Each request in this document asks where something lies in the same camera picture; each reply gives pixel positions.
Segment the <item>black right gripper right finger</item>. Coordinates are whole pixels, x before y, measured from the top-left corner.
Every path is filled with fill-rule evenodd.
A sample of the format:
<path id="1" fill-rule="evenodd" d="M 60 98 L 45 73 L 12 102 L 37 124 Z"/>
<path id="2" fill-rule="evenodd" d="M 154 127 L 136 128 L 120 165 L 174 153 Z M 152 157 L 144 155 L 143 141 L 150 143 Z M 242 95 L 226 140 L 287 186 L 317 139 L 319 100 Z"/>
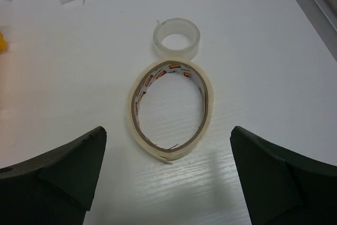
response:
<path id="1" fill-rule="evenodd" d="M 230 136 L 252 224 L 336 224 L 336 167 L 236 126 Z"/>

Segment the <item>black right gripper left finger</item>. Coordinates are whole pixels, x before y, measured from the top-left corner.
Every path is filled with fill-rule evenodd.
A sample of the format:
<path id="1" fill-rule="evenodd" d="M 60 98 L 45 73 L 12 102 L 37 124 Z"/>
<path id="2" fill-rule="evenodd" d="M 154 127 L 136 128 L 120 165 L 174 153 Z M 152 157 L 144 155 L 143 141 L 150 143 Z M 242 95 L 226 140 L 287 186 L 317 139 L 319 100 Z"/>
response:
<path id="1" fill-rule="evenodd" d="M 98 126 L 24 162 L 1 168 L 1 224 L 83 224 L 106 148 Z"/>

